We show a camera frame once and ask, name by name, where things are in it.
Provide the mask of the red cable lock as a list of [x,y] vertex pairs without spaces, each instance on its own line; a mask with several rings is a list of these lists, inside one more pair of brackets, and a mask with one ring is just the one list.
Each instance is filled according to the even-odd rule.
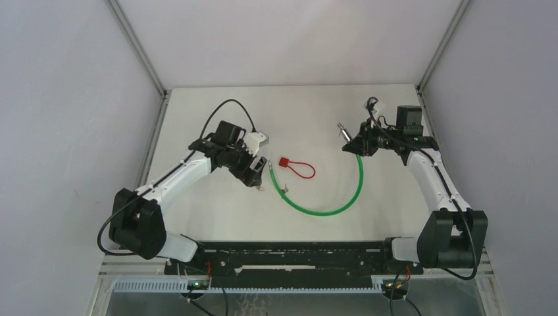
[[[305,180],[314,178],[317,173],[316,169],[311,164],[306,162],[292,161],[291,159],[288,159],[286,157],[281,157],[278,165],[282,168],[291,170],[298,177]],[[302,167],[307,169],[308,172],[300,172],[300,168]]]

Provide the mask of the green cable lock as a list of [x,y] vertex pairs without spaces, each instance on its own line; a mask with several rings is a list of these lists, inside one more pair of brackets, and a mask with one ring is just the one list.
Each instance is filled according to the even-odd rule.
[[278,195],[281,197],[281,199],[283,201],[285,201],[290,207],[292,207],[293,209],[295,209],[296,211],[299,211],[303,214],[306,215],[310,215],[313,217],[332,217],[334,215],[338,215],[340,213],[343,213],[344,211],[348,210],[360,197],[364,183],[365,183],[365,168],[364,168],[364,164],[362,162],[362,159],[360,156],[356,155],[356,161],[357,161],[357,167],[358,167],[358,183],[357,183],[357,187],[355,190],[355,193],[351,196],[351,199],[345,203],[343,206],[341,206],[338,209],[335,210],[331,210],[331,211],[313,211],[310,209],[306,209],[298,204],[296,204],[294,201],[292,201],[287,194],[283,194],[281,189],[284,188],[280,186],[279,181],[277,179],[276,173],[274,172],[274,164],[272,161],[268,161],[267,165],[268,165],[268,172],[270,175],[270,179],[272,182],[272,185],[274,187],[274,189],[276,190],[276,192],[278,193]]

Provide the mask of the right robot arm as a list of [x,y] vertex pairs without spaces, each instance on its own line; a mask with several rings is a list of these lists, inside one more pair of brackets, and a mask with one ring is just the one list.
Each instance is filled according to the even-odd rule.
[[480,263],[488,230],[484,211],[474,210],[458,193],[442,161],[437,141],[424,135],[422,109],[399,106],[395,125],[382,126],[375,105],[365,106],[369,118],[343,151],[371,157],[378,150],[395,152],[415,177],[431,213],[416,237],[390,240],[380,256],[381,268],[400,272],[407,261],[425,268],[475,269]]

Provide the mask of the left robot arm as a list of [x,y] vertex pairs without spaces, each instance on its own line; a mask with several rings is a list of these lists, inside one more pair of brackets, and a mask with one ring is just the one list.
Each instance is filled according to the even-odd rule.
[[169,171],[135,190],[121,189],[115,195],[113,213],[101,229],[130,255],[174,259],[189,274],[200,273],[206,258],[197,251],[198,242],[168,231],[166,211],[189,187],[218,168],[228,169],[248,188],[259,187],[268,161],[259,150],[267,142],[268,136],[262,132],[247,132],[220,121],[215,132],[192,142],[186,157]]

